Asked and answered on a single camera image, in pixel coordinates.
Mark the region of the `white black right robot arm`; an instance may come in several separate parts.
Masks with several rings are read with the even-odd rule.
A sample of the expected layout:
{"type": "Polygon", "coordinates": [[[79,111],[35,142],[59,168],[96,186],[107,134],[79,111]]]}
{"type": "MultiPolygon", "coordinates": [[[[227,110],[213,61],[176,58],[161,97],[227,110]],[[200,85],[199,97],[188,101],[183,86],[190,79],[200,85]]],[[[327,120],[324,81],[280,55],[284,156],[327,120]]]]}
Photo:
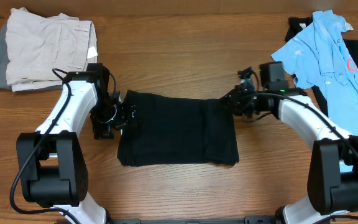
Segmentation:
{"type": "Polygon", "coordinates": [[[245,217],[245,223],[331,223],[358,220],[358,136],[340,128],[301,88],[290,88],[281,62],[238,71],[241,79],[220,98],[225,109],[251,123],[274,115],[311,149],[307,195],[274,216],[245,217]]]}

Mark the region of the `light blue t-shirt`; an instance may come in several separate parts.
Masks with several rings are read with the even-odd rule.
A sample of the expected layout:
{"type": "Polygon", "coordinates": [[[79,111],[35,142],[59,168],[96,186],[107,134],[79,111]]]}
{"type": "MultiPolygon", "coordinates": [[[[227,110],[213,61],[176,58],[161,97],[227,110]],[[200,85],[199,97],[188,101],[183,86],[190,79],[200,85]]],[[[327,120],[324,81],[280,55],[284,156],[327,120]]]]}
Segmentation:
{"type": "Polygon", "coordinates": [[[286,44],[272,54],[273,60],[294,75],[296,87],[318,87],[329,119],[358,135],[358,68],[342,38],[352,26],[331,10],[291,17],[288,23],[286,44]]]}

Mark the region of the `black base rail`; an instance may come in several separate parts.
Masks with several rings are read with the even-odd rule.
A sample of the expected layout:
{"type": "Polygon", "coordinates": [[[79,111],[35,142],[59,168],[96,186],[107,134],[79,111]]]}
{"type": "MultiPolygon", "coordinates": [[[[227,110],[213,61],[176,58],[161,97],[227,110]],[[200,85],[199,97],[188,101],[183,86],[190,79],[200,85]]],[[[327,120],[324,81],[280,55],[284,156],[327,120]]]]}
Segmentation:
{"type": "Polygon", "coordinates": [[[246,216],[244,218],[140,220],[138,218],[111,220],[110,224],[284,224],[284,219],[275,216],[246,216]]]}

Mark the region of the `folded beige shorts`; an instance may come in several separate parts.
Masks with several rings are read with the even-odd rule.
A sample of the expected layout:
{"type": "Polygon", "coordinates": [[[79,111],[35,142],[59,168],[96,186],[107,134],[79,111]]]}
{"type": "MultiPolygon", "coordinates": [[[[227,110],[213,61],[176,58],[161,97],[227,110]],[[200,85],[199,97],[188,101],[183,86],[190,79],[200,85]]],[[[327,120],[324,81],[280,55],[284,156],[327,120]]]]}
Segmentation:
{"type": "Polygon", "coordinates": [[[98,61],[96,30],[92,21],[59,14],[42,17],[26,8],[11,9],[6,31],[6,81],[12,91],[60,86],[52,72],[82,72],[98,61]]]}

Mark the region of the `folded grey garment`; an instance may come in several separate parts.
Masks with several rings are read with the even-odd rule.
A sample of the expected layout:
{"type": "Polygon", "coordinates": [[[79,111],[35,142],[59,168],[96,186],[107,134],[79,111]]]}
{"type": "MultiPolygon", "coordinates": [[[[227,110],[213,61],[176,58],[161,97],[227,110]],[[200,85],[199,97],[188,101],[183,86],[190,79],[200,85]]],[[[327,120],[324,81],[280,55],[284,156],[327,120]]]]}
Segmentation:
{"type": "Polygon", "coordinates": [[[62,82],[30,82],[10,86],[6,80],[6,69],[9,63],[6,45],[7,24],[3,24],[0,30],[0,90],[12,91],[41,91],[41,90],[61,90],[62,82]]]}

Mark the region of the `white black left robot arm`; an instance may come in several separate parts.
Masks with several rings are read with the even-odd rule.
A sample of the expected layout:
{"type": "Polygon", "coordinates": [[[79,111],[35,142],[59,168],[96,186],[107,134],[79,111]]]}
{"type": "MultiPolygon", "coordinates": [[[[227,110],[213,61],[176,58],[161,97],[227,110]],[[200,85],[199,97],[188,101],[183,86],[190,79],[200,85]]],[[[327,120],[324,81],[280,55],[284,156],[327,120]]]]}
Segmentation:
{"type": "Polygon", "coordinates": [[[137,125],[137,108],[124,105],[118,91],[108,92],[112,73],[101,63],[88,64],[84,72],[52,72],[62,81],[62,94],[33,133],[17,138],[19,171],[9,202],[21,214],[58,212],[69,223],[111,223],[109,212],[88,192],[78,138],[89,118],[95,139],[112,139],[114,130],[137,125]]]}

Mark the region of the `black logo t-shirt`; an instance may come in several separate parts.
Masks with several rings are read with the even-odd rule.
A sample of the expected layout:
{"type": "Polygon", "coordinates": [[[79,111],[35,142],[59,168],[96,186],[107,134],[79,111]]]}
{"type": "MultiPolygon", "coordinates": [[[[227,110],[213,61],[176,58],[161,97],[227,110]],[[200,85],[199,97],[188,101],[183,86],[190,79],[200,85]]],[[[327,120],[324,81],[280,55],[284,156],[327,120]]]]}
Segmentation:
{"type": "MultiPolygon", "coordinates": [[[[308,25],[310,25],[312,21],[313,20],[311,17],[306,17],[306,18],[289,17],[288,18],[289,28],[285,36],[285,42],[288,42],[290,39],[296,36],[297,33],[299,33],[301,30],[303,30],[308,25]]],[[[355,66],[358,68],[358,40],[344,39],[344,43],[352,59],[354,60],[355,66]]],[[[325,97],[323,96],[318,86],[312,86],[311,89],[314,93],[314,96],[316,98],[320,110],[327,116],[328,105],[325,97]]]]}

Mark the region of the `plain black t-shirt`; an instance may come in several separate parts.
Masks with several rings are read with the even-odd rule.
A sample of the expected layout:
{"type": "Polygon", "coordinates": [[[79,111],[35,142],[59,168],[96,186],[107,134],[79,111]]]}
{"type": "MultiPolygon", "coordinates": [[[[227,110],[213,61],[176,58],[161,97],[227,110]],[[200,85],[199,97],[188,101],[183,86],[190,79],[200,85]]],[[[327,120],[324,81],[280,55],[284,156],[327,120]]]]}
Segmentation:
{"type": "Polygon", "coordinates": [[[135,123],[122,130],[117,158],[124,166],[239,162],[233,115],[217,99],[169,98],[129,90],[135,123]]]}

